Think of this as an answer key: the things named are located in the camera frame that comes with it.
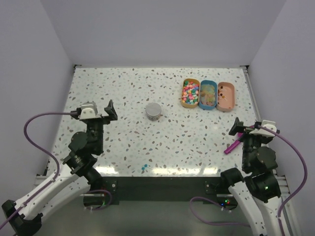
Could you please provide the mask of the pink tray of lollipops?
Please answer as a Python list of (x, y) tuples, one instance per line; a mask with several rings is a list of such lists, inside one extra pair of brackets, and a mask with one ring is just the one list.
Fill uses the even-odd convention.
[(229, 82), (218, 83), (218, 100), (216, 108), (222, 112), (230, 112), (235, 106), (235, 87)]

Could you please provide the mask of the magenta plastic scoop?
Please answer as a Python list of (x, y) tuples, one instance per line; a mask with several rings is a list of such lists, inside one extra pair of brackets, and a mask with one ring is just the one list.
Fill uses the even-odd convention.
[(226, 148), (226, 150), (223, 152), (224, 154), (228, 155), (230, 154), (241, 142), (239, 141), (239, 138), (242, 136), (242, 133), (237, 134), (237, 139), (234, 143), (232, 143), (229, 147)]

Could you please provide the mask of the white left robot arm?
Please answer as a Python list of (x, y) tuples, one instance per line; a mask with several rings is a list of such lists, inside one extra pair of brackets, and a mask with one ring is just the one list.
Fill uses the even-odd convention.
[(98, 113), (94, 102), (87, 102), (71, 111), (69, 116), (86, 124), (86, 131), (76, 132), (68, 145), (68, 156), (62, 161), (56, 162), (56, 170), (40, 185), (27, 195), (18, 200), (7, 200), (1, 206), (6, 220), (1, 224), (4, 227), (10, 224), (17, 236), (32, 236), (42, 226), (42, 220), (53, 208), (62, 206), (70, 199), (62, 196), (62, 191), (71, 183), (81, 177), (85, 178), (85, 188), (79, 192), (70, 190), (70, 195), (75, 197), (84, 192), (102, 193), (105, 202), (96, 207), (96, 210), (104, 209), (113, 202), (113, 196), (104, 187), (100, 173), (94, 168), (97, 156), (103, 154), (104, 125), (118, 119), (117, 113), (110, 100), (104, 108), (105, 116)]

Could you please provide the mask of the clear glass jar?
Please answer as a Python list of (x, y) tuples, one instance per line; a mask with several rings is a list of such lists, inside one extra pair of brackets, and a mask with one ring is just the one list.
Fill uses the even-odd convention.
[(150, 121), (157, 121), (161, 117), (161, 110), (146, 110), (146, 117)]

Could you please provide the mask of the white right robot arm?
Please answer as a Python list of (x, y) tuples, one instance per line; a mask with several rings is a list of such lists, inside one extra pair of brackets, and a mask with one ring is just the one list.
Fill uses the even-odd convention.
[(274, 173), (278, 167), (276, 153), (267, 146), (274, 137), (281, 137), (273, 121), (257, 121), (245, 126), (235, 119), (229, 135), (240, 133), (242, 168), (221, 173), (219, 187), (231, 193), (245, 215), (255, 236), (289, 236), (284, 206), (291, 199), (282, 197), (279, 181)]

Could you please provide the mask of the round silver jar lid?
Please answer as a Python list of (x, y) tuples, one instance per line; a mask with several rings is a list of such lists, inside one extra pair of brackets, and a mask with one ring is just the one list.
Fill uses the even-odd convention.
[(145, 108), (146, 110), (161, 110), (161, 106), (158, 103), (149, 103)]

